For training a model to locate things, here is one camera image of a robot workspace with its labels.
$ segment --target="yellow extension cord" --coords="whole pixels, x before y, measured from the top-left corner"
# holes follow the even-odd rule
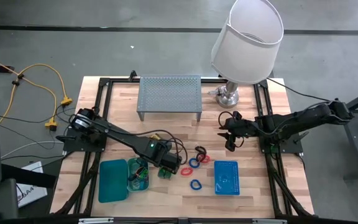
[[[15,71],[11,70],[10,68],[6,67],[5,65],[3,65],[3,64],[1,64],[1,63],[0,63],[0,66],[2,66],[3,68],[5,68],[6,70],[9,70],[10,72],[12,72],[13,74],[15,74],[15,75],[17,75],[17,76],[19,76],[20,74],[24,73],[24,72],[27,71],[28,69],[30,69],[30,68],[32,68],[32,67],[36,67],[36,66],[43,66],[43,67],[50,68],[51,70],[53,70],[53,71],[58,75],[58,77],[59,77],[59,79],[60,79],[60,82],[61,82],[61,84],[62,84],[64,98],[63,98],[63,100],[61,101],[60,104],[61,104],[61,105],[69,105],[71,102],[73,102],[73,100],[72,100],[71,98],[67,97],[66,89],[65,89],[65,84],[64,84],[64,82],[63,82],[62,76],[59,74],[59,72],[58,72],[56,69],[54,69],[53,67],[51,67],[51,66],[49,66],[49,65],[47,65],[47,64],[36,63],[36,64],[34,64],[34,65],[30,65],[30,66],[26,67],[25,69],[23,69],[23,70],[22,70],[21,72],[19,72],[19,73],[17,73],[17,72],[15,72]],[[55,102],[55,106],[54,106],[54,108],[53,108],[53,115],[52,115],[52,117],[50,118],[49,122],[48,122],[48,123],[45,123],[45,126],[46,126],[46,127],[49,127],[49,126],[51,126],[51,125],[57,126],[57,123],[55,122],[56,109],[57,109],[57,99],[56,99],[56,95],[53,93],[52,90],[50,90],[49,88],[47,88],[47,87],[45,87],[45,86],[35,84],[34,82],[32,82],[32,81],[30,81],[30,80],[28,80],[28,79],[26,79],[26,78],[23,78],[23,80],[25,80],[26,82],[30,83],[30,84],[33,85],[33,86],[36,86],[36,87],[42,88],[42,89],[44,89],[44,90],[47,90],[50,94],[52,94],[53,99],[54,99],[54,102]],[[8,114],[9,110],[11,109],[12,102],[13,102],[13,99],[14,99],[14,93],[15,93],[15,90],[16,90],[16,89],[17,89],[17,86],[16,86],[16,85],[13,85],[12,92],[11,92],[11,99],[9,100],[9,105],[8,105],[8,107],[7,107],[7,109],[6,109],[6,111],[5,111],[4,115],[3,115],[3,117],[5,117],[5,116]]]

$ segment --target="blue ring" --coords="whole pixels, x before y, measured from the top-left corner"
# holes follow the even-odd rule
[[[193,184],[194,184],[195,182],[199,185],[199,187],[193,186]],[[192,181],[190,182],[190,187],[191,187],[191,189],[193,189],[193,190],[199,190],[199,189],[202,189],[202,188],[203,188],[203,186],[201,185],[201,183],[200,183],[198,180],[196,180],[196,179],[194,179],[194,180],[192,180]]]
[[[192,161],[196,161],[196,162],[197,162],[197,166],[191,164]],[[200,162],[198,162],[195,158],[191,158],[191,159],[189,160],[189,166],[191,166],[192,168],[199,168]]]

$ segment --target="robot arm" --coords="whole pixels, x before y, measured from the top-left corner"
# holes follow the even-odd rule
[[[255,121],[242,119],[241,114],[235,111],[220,127],[222,130],[228,130],[228,133],[219,135],[226,138],[226,149],[234,151],[236,138],[264,137],[268,143],[278,144],[296,133],[322,124],[345,125],[353,117],[346,104],[340,101],[318,103],[303,111],[286,115],[258,116]]]
[[[81,133],[71,139],[72,141],[98,145],[106,137],[111,138],[132,148],[142,159],[156,167],[163,167],[173,174],[176,174],[179,169],[181,157],[169,152],[172,147],[170,142],[129,133],[107,122],[91,109],[80,109],[71,119],[70,124],[72,129]]]

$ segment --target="paper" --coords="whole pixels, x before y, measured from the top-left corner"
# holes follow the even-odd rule
[[[23,167],[22,169],[33,170],[33,172],[43,173],[41,166],[41,162],[35,162],[33,164]],[[22,192],[20,192],[20,190],[16,187],[19,208],[48,195],[47,189],[45,187],[36,187],[27,184],[17,184],[17,186],[23,192],[22,198]]]

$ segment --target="concrete floor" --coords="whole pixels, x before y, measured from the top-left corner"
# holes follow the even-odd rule
[[[220,28],[233,2],[0,0],[0,24]],[[358,0],[272,1],[272,4],[281,14],[286,29],[358,30]],[[131,70],[136,70],[138,74],[216,76],[209,59],[217,36],[0,31],[0,62],[13,65],[17,70],[33,63],[50,64],[62,74],[69,96],[77,100],[85,75],[128,75]],[[26,75],[34,82],[52,88],[61,98],[60,83],[52,72],[34,68]],[[284,78],[288,86],[303,93],[349,101],[358,96],[358,36],[286,35],[275,63],[274,76]],[[0,74],[0,114],[9,102],[13,79],[13,75]],[[302,110],[315,102],[292,92],[288,92],[288,97],[292,111]],[[41,120],[52,114],[52,107],[52,97],[48,93],[24,83],[16,94],[9,116]],[[5,120],[3,125],[37,141],[50,140],[42,123]],[[5,129],[0,129],[0,136],[2,154],[30,143]],[[347,143],[343,127],[325,125],[315,128],[302,144],[315,213],[324,218],[358,221],[358,182],[345,184],[342,180],[343,175],[358,171],[358,158]],[[61,151],[61,145],[49,151],[34,146],[15,156],[55,156]],[[20,158],[6,162],[24,166],[29,161],[36,160]]]

